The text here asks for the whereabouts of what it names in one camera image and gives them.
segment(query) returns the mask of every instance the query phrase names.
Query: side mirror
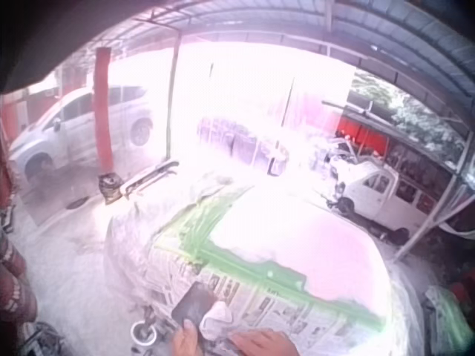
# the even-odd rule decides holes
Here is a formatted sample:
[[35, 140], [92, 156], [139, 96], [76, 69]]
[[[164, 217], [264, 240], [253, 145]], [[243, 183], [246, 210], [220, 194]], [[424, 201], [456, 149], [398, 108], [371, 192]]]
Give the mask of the side mirror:
[[54, 132], [58, 132], [59, 130], [61, 130], [61, 119], [59, 117], [55, 117], [53, 119], [53, 129]]

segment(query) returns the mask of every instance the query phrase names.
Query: car wheel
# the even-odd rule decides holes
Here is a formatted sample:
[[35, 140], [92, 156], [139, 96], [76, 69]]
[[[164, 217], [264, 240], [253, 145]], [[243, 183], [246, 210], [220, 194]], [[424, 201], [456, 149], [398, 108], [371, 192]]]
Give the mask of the car wheel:
[[35, 156], [28, 162], [24, 174], [28, 183], [35, 188], [46, 182], [53, 171], [53, 160], [47, 154], [42, 154]]
[[340, 198], [337, 207], [344, 217], [351, 217], [355, 212], [355, 203], [348, 198]]
[[144, 146], [151, 135], [152, 124], [148, 119], [141, 119], [134, 123], [131, 131], [131, 141], [136, 146]]
[[409, 240], [409, 231], [406, 228], [399, 228], [391, 232], [388, 238], [393, 244], [402, 246]]

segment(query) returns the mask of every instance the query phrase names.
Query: hand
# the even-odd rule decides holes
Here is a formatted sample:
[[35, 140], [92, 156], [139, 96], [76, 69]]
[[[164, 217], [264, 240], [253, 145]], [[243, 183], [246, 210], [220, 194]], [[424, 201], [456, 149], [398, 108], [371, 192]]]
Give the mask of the hand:
[[230, 339], [245, 356], [299, 356], [295, 345], [283, 332], [239, 332]]
[[171, 348], [173, 356], [203, 356], [198, 346], [198, 331], [190, 320], [185, 320], [183, 328], [175, 333]]

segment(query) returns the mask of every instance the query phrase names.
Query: garage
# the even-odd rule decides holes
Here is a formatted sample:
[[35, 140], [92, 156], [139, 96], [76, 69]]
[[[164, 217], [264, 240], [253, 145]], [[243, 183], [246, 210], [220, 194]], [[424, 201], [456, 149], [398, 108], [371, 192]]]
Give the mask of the garage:
[[464, 351], [469, 13], [394, 0], [28, 11], [0, 78], [12, 347], [163, 355], [191, 319], [215, 355], [255, 329], [300, 355]]

